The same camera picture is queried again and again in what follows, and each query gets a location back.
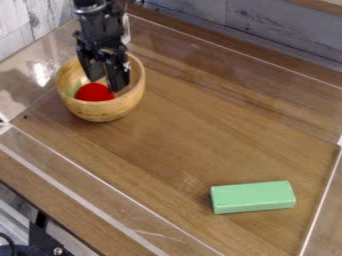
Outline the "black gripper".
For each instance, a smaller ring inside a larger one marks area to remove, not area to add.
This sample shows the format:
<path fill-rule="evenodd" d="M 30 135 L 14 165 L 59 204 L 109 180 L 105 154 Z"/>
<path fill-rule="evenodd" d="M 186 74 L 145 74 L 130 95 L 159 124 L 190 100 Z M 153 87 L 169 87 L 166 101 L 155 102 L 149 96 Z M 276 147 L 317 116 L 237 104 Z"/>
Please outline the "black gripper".
<path fill-rule="evenodd" d="M 123 43 L 126 9 L 126 3 L 74 4 L 81 25 L 74 33 L 79 62 L 90 81 L 107 75 L 111 92 L 119 92 L 130 84 L 131 66 Z"/>

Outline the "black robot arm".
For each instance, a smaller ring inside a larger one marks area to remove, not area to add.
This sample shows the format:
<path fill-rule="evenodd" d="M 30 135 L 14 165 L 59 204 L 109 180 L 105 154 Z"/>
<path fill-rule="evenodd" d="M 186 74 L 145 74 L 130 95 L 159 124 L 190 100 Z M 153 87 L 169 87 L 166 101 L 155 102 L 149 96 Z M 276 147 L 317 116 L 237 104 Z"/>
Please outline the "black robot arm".
<path fill-rule="evenodd" d="M 81 29 L 77 54 L 90 81 L 107 79 L 109 90 L 130 84 L 130 58 L 123 43 L 126 0 L 73 0 Z"/>

